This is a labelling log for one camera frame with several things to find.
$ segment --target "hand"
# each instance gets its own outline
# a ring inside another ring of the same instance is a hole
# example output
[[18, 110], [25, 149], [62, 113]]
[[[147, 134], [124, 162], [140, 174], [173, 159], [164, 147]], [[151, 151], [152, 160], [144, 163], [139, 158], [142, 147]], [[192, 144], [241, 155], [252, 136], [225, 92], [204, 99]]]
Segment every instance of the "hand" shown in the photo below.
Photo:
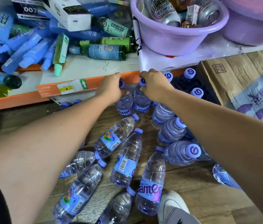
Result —
[[117, 72], [114, 75], [105, 76], [96, 90], [96, 96], [102, 96], [107, 102], [107, 105], [111, 105], [121, 98], [122, 95], [129, 94], [128, 90], [119, 89], [119, 80], [121, 73]]
[[174, 90], [167, 78], [155, 69], [142, 71], [140, 77], [146, 81], [146, 86], [141, 87], [140, 90], [152, 101], [165, 103], [168, 93]]

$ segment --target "person's right hand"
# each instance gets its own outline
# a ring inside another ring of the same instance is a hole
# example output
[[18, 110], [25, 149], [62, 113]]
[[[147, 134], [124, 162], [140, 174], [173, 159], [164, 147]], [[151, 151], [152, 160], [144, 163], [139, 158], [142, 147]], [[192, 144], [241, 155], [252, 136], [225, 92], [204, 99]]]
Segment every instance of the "person's right hand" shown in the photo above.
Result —
[[165, 103], [168, 94], [174, 90], [166, 76], [155, 69], [142, 71], [140, 77], [146, 81], [146, 86], [141, 87], [141, 90], [152, 101]]

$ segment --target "person's right arm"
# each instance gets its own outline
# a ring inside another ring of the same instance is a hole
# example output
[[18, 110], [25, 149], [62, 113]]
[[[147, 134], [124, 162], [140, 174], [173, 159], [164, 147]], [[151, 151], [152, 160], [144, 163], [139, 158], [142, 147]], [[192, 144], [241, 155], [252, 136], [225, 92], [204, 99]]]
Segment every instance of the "person's right arm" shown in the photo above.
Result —
[[167, 105], [263, 213], [263, 121], [184, 93], [151, 69], [144, 93]]

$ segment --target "white box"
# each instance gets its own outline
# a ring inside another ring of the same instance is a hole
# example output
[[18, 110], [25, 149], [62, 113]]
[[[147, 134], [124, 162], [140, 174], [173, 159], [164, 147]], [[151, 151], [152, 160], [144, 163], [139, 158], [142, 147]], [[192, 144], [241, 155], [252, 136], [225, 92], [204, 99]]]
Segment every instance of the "white box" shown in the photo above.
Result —
[[44, 7], [69, 31], [91, 29], [91, 14], [77, 0], [43, 0]]

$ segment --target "purple bottle cap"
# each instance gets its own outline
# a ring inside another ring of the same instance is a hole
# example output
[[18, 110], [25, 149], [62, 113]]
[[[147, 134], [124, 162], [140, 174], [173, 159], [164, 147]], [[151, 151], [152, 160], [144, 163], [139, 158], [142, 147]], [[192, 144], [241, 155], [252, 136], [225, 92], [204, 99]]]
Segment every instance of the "purple bottle cap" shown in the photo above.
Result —
[[180, 128], [186, 128], [186, 125], [177, 117], [176, 125]]
[[94, 156], [95, 156], [96, 159], [100, 159], [100, 154], [99, 154], [98, 151], [95, 151], [95, 152], [94, 152]]
[[166, 76], [166, 78], [169, 80], [169, 82], [172, 81], [173, 74], [171, 72], [165, 72], [165, 73], [163, 73], [163, 75]]
[[61, 107], [69, 107], [70, 104], [67, 103], [67, 102], [62, 102], [60, 106], [61, 106]]
[[124, 89], [125, 88], [125, 83], [123, 80], [119, 80], [119, 89]]
[[156, 151], [160, 151], [160, 152], [165, 152], [165, 148], [160, 147], [160, 146], [157, 146], [157, 147], [155, 148], [155, 150], [156, 150]]
[[133, 119], [136, 120], [136, 121], [139, 121], [139, 119], [140, 119], [136, 113], [134, 113], [134, 114], [132, 115], [132, 117], [133, 117]]
[[196, 74], [196, 71], [192, 68], [187, 68], [184, 71], [184, 77], [186, 77], [187, 79], [192, 79]]
[[145, 79], [144, 78], [140, 78], [140, 86], [142, 87], [142, 86], [146, 86], [146, 81], [145, 81]]
[[201, 98], [203, 97], [204, 95], [204, 92], [202, 89], [200, 88], [194, 88], [192, 91], [191, 91], [191, 95], [195, 96], [195, 97], [198, 97], [198, 98]]
[[135, 196], [135, 195], [136, 195], [136, 192], [133, 191], [133, 189], [130, 188], [130, 187], [127, 187], [126, 191], [127, 191], [131, 196]]
[[141, 130], [141, 129], [139, 129], [139, 128], [136, 128], [134, 131], [135, 131], [135, 132], [138, 132], [139, 134], [143, 134], [143, 130]]
[[201, 148], [196, 144], [189, 144], [186, 147], [186, 154], [190, 158], [197, 158], [201, 155]]
[[73, 104], [76, 105], [78, 103], [82, 102], [80, 99], [74, 99]]
[[101, 165], [102, 167], [105, 167], [107, 165], [107, 163], [105, 161], [103, 161], [102, 159], [98, 160], [99, 165]]

